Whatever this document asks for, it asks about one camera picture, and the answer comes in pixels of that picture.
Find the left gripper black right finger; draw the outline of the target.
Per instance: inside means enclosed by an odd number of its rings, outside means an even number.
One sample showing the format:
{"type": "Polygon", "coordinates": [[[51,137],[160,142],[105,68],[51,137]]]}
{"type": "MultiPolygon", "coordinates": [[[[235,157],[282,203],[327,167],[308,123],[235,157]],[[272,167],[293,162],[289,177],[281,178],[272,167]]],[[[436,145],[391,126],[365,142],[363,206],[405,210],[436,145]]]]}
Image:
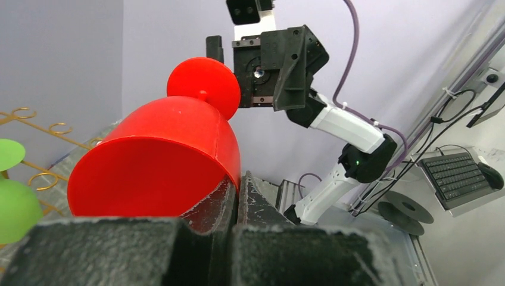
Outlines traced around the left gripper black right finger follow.
{"type": "Polygon", "coordinates": [[[233,285],[407,285],[385,236],[346,226],[295,225],[242,177],[232,230],[233,285]]]}

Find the red plastic wine glass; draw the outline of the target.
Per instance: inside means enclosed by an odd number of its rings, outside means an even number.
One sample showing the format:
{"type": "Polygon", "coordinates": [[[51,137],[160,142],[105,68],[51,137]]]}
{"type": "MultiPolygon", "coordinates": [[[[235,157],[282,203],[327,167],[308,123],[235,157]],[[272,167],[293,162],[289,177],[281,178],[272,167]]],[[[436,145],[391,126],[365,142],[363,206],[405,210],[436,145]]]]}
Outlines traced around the red plastic wine glass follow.
{"type": "Polygon", "coordinates": [[[75,165],[67,200],[75,216],[179,216],[228,179],[241,180],[229,123],[240,88],[223,63],[196,57],[170,74],[166,96],[124,118],[75,165]]]}

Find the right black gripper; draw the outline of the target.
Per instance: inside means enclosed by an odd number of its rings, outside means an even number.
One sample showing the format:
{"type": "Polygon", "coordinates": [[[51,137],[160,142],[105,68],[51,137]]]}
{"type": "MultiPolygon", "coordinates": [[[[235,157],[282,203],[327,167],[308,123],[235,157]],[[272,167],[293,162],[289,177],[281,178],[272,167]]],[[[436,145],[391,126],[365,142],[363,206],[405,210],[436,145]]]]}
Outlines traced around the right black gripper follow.
{"type": "MultiPolygon", "coordinates": [[[[244,36],[232,42],[241,108],[293,110],[306,105],[314,75],[329,61],[321,41],[306,26],[244,36]],[[273,72],[277,72],[273,90],[273,72]]],[[[206,57],[224,63],[222,37],[207,36],[206,57]]]]}

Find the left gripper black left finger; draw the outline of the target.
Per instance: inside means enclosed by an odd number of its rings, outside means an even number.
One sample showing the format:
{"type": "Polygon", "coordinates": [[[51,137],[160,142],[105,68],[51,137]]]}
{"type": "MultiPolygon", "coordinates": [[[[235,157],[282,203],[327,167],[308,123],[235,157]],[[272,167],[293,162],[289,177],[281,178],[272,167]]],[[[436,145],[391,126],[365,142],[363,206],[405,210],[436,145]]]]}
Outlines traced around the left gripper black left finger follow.
{"type": "Polygon", "coordinates": [[[37,224],[2,285],[220,285],[236,188],[229,179],[181,217],[84,217],[37,224]]]}

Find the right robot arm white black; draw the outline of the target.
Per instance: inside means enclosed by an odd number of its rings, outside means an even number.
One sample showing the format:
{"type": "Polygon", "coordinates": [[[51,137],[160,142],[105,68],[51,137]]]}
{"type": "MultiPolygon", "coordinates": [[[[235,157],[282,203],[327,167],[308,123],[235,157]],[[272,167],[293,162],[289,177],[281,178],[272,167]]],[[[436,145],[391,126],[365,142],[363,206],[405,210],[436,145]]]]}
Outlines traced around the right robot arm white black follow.
{"type": "Polygon", "coordinates": [[[337,107],[311,87],[329,56],[307,26],[245,36],[232,47],[240,107],[272,107],[284,111],[296,125],[345,141],[329,174],[284,211],[288,220],[314,225],[346,193],[383,174],[397,143],[381,128],[337,107]]]}

